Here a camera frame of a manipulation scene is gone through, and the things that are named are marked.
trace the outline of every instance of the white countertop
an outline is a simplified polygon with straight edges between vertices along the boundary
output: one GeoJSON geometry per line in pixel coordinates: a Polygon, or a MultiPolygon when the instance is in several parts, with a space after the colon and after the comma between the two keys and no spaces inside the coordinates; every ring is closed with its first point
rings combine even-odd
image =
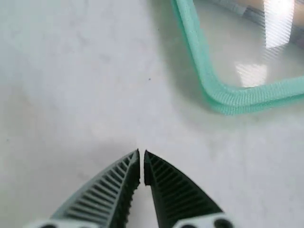
{"type": "MultiPolygon", "coordinates": [[[[0,73],[0,227],[48,218],[136,148],[243,228],[303,227],[304,101],[209,111],[169,0],[3,0],[0,73]]],[[[143,184],[128,227],[157,227],[143,184]]]]}

